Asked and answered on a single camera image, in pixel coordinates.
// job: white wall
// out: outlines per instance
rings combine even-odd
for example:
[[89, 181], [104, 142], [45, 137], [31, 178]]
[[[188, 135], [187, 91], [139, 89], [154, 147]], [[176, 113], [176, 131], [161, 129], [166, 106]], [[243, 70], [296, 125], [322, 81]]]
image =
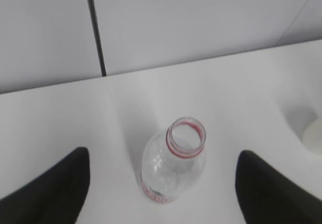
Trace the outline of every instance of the white wall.
[[101, 76], [87, 0], [0, 0], [0, 93]]
[[[307, 12], [307, 25], [307, 15], [302, 10], [305, 5], [309, 7], [307, 1], [95, 0], [107, 72], [114, 74], [296, 41], [297, 31], [306, 35], [307, 28], [317, 25], [316, 30], [322, 25], [320, 0], [312, 6], [319, 16]], [[307, 40], [311, 36], [300, 38]]]
[[322, 0], [308, 0], [278, 45], [322, 38]]

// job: table surface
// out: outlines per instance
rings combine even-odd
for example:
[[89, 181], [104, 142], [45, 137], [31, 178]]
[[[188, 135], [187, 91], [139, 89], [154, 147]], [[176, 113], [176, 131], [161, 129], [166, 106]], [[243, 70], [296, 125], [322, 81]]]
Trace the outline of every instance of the table surface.
[[[78, 146], [91, 185], [77, 223], [245, 223], [234, 178], [253, 150], [322, 198], [322, 157], [301, 143], [322, 116], [322, 41], [0, 95], [0, 197]], [[181, 116], [207, 131], [199, 182], [166, 205], [137, 185], [149, 138]]]

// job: clear plastic bottle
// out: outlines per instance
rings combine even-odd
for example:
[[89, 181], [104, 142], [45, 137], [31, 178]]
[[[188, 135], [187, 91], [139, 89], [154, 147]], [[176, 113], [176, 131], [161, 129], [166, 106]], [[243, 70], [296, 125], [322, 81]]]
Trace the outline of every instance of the clear plastic bottle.
[[206, 154], [202, 124], [183, 117], [156, 134], [144, 149], [141, 188], [153, 201], [168, 203], [191, 187], [202, 173]]

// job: red bottle rim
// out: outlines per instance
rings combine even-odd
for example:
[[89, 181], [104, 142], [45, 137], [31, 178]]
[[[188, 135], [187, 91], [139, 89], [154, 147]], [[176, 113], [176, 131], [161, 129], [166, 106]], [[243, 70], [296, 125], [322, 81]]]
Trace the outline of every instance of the red bottle rim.
[[[178, 145], [173, 137], [173, 130], [179, 125], [188, 125], [195, 130], [198, 135], [200, 142], [197, 147], [191, 149], [185, 149]], [[206, 131], [203, 125], [192, 117], [183, 117], [175, 121], [167, 130], [166, 142], [167, 146], [172, 154], [182, 159], [190, 159], [199, 155], [205, 146]]]

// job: bottle opening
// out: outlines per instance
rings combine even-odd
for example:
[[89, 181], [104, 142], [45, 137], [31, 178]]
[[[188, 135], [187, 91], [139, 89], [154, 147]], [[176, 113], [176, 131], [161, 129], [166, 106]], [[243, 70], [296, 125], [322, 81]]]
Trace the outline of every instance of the bottle opening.
[[196, 119], [183, 117], [169, 127], [166, 140], [171, 153], [180, 158], [189, 159], [202, 152], [206, 131]]

